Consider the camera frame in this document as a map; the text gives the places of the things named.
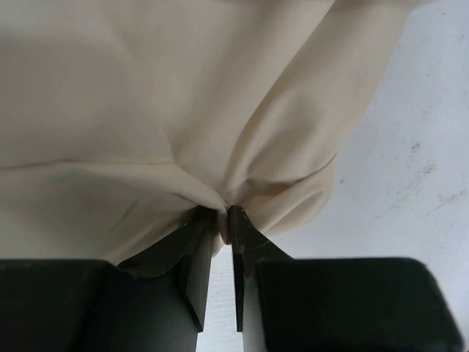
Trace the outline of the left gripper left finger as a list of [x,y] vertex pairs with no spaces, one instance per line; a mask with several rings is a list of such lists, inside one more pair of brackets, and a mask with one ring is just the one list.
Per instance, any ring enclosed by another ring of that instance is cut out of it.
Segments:
[[194,351],[204,328],[216,212],[197,207],[177,229],[121,262],[126,291],[122,351]]

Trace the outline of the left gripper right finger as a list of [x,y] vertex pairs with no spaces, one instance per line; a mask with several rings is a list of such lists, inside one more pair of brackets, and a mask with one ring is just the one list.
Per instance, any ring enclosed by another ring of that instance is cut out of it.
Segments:
[[229,208],[228,220],[232,243],[237,331],[243,336],[244,351],[266,351],[256,266],[264,261],[292,258],[263,235],[239,205]]

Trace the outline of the beige trousers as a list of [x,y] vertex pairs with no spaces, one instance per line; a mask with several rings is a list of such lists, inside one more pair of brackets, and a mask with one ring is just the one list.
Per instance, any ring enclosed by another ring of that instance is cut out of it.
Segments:
[[416,1],[3,1],[1,256],[310,222]]

